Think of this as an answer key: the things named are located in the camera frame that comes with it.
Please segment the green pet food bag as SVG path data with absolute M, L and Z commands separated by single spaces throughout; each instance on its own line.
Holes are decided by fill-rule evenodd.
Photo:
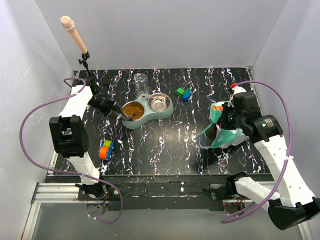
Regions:
M 218 121 L 223 113 L 223 104 L 226 101 L 212 103 L 209 107 L 210 124 L 196 138 L 196 145 L 200 149 L 226 149 L 229 146 L 237 146 L 247 140 L 240 128 L 236 130 L 226 130 L 218 125 Z

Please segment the black mounting plate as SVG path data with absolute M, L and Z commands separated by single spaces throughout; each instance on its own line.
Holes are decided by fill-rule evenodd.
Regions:
M 204 209 L 222 211 L 224 201 L 234 203 L 239 196 L 227 192 L 225 175 L 104 175 L 108 186 L 109 211 Z

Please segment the mint double pet bowl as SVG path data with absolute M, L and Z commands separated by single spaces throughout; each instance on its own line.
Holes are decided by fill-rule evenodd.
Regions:
M 128 129 L 137 129 L 151 120 L 162 120 L 170 117 L 174 111 L 171 98 L 161 92 L 142 94 L 137 99 L 129 101 L 122 106 L 122 111 L 128 115 L 133 114 L 130 120 L 121 119 Z

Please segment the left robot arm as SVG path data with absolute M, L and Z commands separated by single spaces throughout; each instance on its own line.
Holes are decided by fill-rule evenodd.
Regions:
M 89 155 L 90 140 L 82 118 L 87 104 L 95 97 L 92 87 L 83 78 L 68 77 L 63 81 L 67 83 L 69 80 L 77 85 L 70 86 L 70 99 L 62 112 L 49 120 L 54 150 L 73 165 L 81 180 L 77 187 L 89 197 L 103 199 L 107 195 L 106 186 L 120 194 L 115 185 L 102 180 L 100 171 Z

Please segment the black microphone tripod stand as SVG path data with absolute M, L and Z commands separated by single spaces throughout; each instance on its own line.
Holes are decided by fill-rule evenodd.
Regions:
M 94 75 L 90 70 L 89 70 L 89 65 L 87 63 L 87 60 L 90 58 L 89 52 L 86 54 L 81 54 L 81 59 L 78 60 L 80 65 L 83 65 L 83 67 L 86 70 L 87 77 L 85 78 L 85 83 L 87 86 L 90 87 L 90 90 L 92 92 L 92 98 L 89 100 L 88 104 L 94 108 L 97 106 L 97 97 L 101 97 L 100 95 L 100 84 L 98 83 L 98 78 L 96 75 Z

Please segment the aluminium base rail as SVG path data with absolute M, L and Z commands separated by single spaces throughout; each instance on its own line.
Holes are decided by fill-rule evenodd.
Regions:
M 74 183 L 37 183 L 21 239 L 32 239 L 41 204 L 98 204 L 102 202 L 102 200 L 93 198 L 79 200 L 79 195 L 79 189 Z

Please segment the clear water bottle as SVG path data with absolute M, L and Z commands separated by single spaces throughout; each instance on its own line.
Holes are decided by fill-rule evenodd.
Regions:
M 144 73 L 137 73 L 134 78 L 135 93 L 138 99 L 146 100 L 149 97 L 148 76 Z

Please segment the blue toy block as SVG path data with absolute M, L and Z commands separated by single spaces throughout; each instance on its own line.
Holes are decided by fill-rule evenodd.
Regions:
M 190 96 L 191 96 L 191 89 L 187 88 L 182 94 L 182 100 L 186 102 L 190 99 Z

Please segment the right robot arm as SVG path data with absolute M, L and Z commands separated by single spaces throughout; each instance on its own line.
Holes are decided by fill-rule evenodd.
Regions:
M 220 125 L 241 129 L 262 155 L 276 181 L 268 189 L 241 172 L 227 178 L 226 192 L 232 199 L 241 195 L 263 207 L 280 230 L 313 219 L 320 213 L 320 199 L 300 175 L 287 147 L 283 130 L 272 115 L 262 115 L 256 95 L 235 91 L 224 103 Z

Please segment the orange blue toy car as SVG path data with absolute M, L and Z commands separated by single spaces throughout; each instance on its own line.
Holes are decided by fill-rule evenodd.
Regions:
M 114 142 L 111 140 L 102 141 L 99 149 L 99 158 L 102 161 L 110 161 L 114 149 Z

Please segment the metal food scoop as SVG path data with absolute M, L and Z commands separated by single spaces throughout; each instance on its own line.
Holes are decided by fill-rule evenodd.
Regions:
M 132 116 L 125 114 L 122 111 L 117 111 L 117 117 L 118 120 L 122 121 L 130 121 L 132 119 Z

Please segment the pink microphone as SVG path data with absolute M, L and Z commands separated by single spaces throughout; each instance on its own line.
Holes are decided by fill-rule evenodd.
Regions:
M 64 15 L 60 18 L 60 23 L 62 28 L 69 33 L 81 53 L 86 54 L 88 52 L 88 49 L 85 46 L 79 33 L 77 32 L 74 21 L 69 16 Z

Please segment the green toy block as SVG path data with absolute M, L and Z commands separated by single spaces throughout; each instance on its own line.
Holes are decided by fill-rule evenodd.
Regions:
M 175 91 L 176 95 L 180 98 L 182 98 L 184 96 L 184 92 L 185 92 L 185 90 L 180 87 Z

